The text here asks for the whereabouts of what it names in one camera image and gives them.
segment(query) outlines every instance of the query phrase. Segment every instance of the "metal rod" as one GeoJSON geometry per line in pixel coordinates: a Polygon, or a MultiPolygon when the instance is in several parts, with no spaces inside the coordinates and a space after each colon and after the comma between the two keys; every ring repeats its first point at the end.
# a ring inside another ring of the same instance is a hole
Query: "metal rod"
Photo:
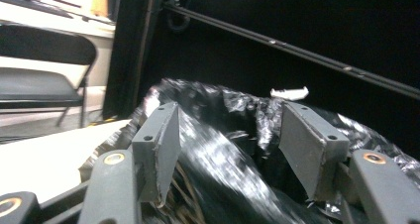
{"type": "Polygon", "coordinates": [[[252,32],[250,30],[246,30],[246,29],[237,27],[235,25],[219,21],[217,19],[213,19],[204,15],[192,12],[187,9],[177,7],[173,5],[173,3],[165,3],[163,5],[163,8],[166,10],[172,11],[174,13],[178,13],[178,14],[190,17],[192,19],[198,20],[200,22],[203,22],[203,23],[215,26],[217,28],[232,32],[234,34],[243,36],[245,38],[254,40],[264,45],[276,48],[283,52],[287,52],[289,54],[308,59],[310,61],[324,65],[326,67],[342,72],[349,76],[364,80],[366,82],[375,84],[377,86],[380,86],[380,87],[395,91],[397,93],[412,97],[414,99],[420,100],[420,90],[415,87],[394,81],[389,78],[385,78],[383,76],[368,72],[366,70],[351,66],[343,62],[339,62],[337,60],[334,60],[325,56],[320,56],[318,54],[311,53],[309,51],[306,51],[305,49],[301,49],[299,47],[290,45],[288,43],[279,41],[277,39],[273,39],[268,36],[264,36],[264,35],[252,32]]]}

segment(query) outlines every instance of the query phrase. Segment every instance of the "chair leg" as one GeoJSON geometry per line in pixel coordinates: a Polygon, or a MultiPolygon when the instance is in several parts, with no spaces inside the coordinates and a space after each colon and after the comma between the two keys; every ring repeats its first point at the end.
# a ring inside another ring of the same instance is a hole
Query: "chair leg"
{"type": "Polygon", "coordinates": [[[83,128],[84,127],[84,112],[85,112],[84,102],[83,102],[83,105],[81,105],[80,110],[81,111],[80,111],[80,125],[79,125],[79,127],[83,128]]]}
{"type": "Polygon", "coordinates": [[[61,117],[59,117],[58,121],[56,121],[55,126],[59,127],[61,125],[62,120],[64,120],[65,115],[68,112],[69,107],[65,108],[65,110],[62,112],[61,117]]]}

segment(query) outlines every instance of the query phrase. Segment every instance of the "white table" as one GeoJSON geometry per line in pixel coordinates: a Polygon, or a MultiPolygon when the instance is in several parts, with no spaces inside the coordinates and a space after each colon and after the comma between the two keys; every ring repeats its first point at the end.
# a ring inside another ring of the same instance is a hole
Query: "white table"
{"type": "Polygon", "coordinates": [[[33,192],[40,203],[80,184],[78,169],[123,120],[0,146],[0,195],[33,192]]]}

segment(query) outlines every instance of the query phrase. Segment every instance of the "floor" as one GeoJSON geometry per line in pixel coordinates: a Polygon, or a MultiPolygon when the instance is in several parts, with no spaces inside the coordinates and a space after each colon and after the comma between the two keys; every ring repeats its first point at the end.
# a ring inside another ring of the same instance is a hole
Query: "floor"
{"type": "MultiPolygon", "coordinates": [[[[88,87],[85,126],[102,119],[104,97],[104,86],[88,87]]],[[[79,128],[80,108],[71,108],[61,125],[57,127],[55,123],[60,115],[61,112],[0,115],[0,144],[79,128]]]]}

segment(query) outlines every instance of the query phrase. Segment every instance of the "chair seat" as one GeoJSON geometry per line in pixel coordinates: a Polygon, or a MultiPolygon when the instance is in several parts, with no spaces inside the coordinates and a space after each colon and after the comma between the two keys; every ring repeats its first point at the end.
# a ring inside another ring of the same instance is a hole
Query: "chair seat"
{"type": "Polygon", "coordinates": [[[9,102],[54,103],[55,101],[74,101],[75,104],[79,104],[82,99],[62,74],[0,67],[0,107],[9,102]]]}

